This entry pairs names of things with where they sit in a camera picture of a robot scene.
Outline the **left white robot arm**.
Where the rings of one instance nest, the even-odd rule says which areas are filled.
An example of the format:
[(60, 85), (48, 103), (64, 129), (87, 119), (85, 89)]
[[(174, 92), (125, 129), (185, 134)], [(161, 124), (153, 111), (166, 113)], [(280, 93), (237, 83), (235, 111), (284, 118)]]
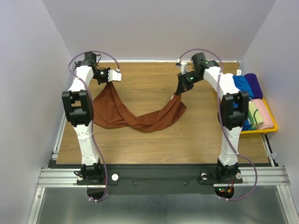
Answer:
[(70, 72), (74, 80), (61, 97), (66, 119), (75, 131), (81, 152), (81, 168), (74, 174), (82, 184), (106, 184), (107, 168), (102, 164), (104, 159), (93, 135), (94, 108), (89, 84), (92, 79), (98, 84), (111, 82), (114, 71), (98, 68), (97, 55), (88, 52), (85, 59), (75, 62)]

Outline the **brown towel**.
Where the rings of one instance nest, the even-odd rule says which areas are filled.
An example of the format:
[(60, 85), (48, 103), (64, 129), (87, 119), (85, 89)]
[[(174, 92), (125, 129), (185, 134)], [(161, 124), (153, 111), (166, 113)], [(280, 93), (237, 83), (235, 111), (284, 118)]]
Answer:
[(135, 116), (121, 101), (114, 85), (106, 84), (93, 100), (94, 123), (102, 128), (130, 127), (142, 133), (164, 130), (175, 124), (185, 113), (181, 95), (174, 94), (160, 110)]

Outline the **green cream patterned towel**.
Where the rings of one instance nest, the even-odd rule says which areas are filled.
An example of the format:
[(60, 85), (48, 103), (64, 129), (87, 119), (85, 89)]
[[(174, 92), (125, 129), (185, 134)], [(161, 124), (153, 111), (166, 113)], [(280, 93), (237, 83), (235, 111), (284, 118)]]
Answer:
[(261, 126), (264, 123), (264, 119), (257, 106), (252, 101), (249, 101), (248, 109), (248, 118), (250, 120), (250, 124), (253, 127)]

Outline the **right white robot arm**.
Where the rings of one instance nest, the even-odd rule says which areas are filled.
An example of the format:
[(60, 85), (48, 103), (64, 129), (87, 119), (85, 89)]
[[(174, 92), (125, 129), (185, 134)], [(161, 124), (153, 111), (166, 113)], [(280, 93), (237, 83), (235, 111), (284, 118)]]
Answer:
[(191, 90), (196, 82), (206, 80), (217, 93), (218, 120), (222, 130), (221, 152), (215, 168), (215, 179), (226, 182), (238, 171), (238, 144), (245, 121), (248, 119), (249, 94), (234, 84), (233, 75), (224, 74), (215, 61), (194, 63), (194, 70), (186, 71), (187, 63), (176, 61), (180, 68), (176, 94)]

